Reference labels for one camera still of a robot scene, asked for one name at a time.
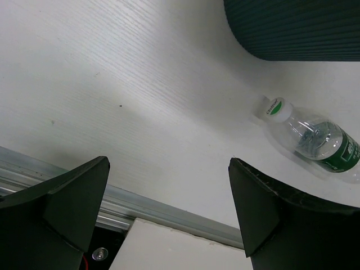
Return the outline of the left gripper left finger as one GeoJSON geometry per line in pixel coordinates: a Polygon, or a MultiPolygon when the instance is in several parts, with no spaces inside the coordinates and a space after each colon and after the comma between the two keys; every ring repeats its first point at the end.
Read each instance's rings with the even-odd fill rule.
{"type": "Polygon", "coordinates": [[[79,269],[104,196],[110,162],[99,156],[1,198],[1,269],[79,269]]]}

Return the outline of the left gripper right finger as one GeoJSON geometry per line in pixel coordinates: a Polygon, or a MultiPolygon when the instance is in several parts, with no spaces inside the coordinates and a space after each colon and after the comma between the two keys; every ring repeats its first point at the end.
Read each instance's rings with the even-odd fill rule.
{"type": "Polygon", "coordinates": [[[228,167],[254,269],[358,269],[359,209],[282,183],[238,158],[228,167]]]}

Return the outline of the clear bottle green label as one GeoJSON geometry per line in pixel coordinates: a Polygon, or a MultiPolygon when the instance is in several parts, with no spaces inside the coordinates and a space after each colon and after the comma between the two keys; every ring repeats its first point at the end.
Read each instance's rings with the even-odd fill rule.
{"type": "Polygon", "coordinates": [[[281,153],[345,183],[359,183],[359,143],[332,120],[281,97],[258,98],[252,114],[281,153]]]}

